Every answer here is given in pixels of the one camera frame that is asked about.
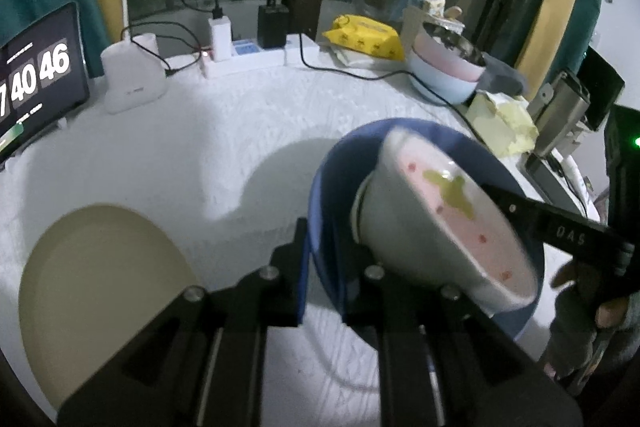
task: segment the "screw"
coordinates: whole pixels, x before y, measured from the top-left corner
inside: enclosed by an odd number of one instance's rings
[[[200,286],[189,286],[182,296],[189,302],[200,302],[204,297],[204,290]]]
[[[460,299],[460,290],[450,284],[443,286],[440,294],[449,301],[457,301]]]
[[[280,277],[280,270],[275,266],[267,265],[260,268],[260,278],[266,281],[274,281]]]
[[[377,264],[367,266],[364,270],[364,277],[371,281],[380,281],[385,276],[385,269]]]

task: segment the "blue plate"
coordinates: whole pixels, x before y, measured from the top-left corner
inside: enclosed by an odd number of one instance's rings
[[[378,161],[378,151],[386,134],[395,126],[402,126],[421,134],[447,153],[478,184],[491,184],[524,196],[518,182],[479,143],[439,124],[414,118],[394,118],[375,121],[350,132],[342,138],[324,159],[316,173],[308,208],[308,235],[305,255],[313,255],[318,275],[335,308],[344,315],[347,288],[343,277],[344,265],[335,248],[335,223],[348,223],[356,191]],[[524,230],[516,228],[532,265],[538,275],[536,300],[513,312],[497,314],[494,321],[512,339],[517,339],[536,309],[545,274],[543,245],[534,241]]]

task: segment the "yellow wipes package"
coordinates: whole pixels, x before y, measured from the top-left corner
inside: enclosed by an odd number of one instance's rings
[[[332,44],[372,57],[404,60],[404,50],[396,30],[367,17],[341,15],[323,35]]]

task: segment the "beige plate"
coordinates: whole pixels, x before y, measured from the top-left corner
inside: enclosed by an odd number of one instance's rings
[[[153,223],[96,205],[54,223],[26,264],[22,340],[55,409],[186,286],[187,262]]]

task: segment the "table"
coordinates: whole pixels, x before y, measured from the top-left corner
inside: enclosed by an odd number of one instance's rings
[[[102,105],[104,83],[94,91],[68,128],[0,173],[0,347],[52,418],[22,347],[17,298],[29,253],[59,217],[94,203],[129,207],[162,228],[215,290],[290,241],[322,158],[350,130],[405,116],[470,135],[450,110],[422,102],[404,76],[366,82],[290,66],[207,80],[195,66],[173,76],[156,102],[118,115]],[[503,161],[540,199],[517,162]],[[545,288],[520,340],[532,357],[554,315],[548,280],[567,256],[545,247],[545,258]],[[376,353],[341,324],[312,270],[303,325],[268,333],[262,424],[363,427],[378,416]]]

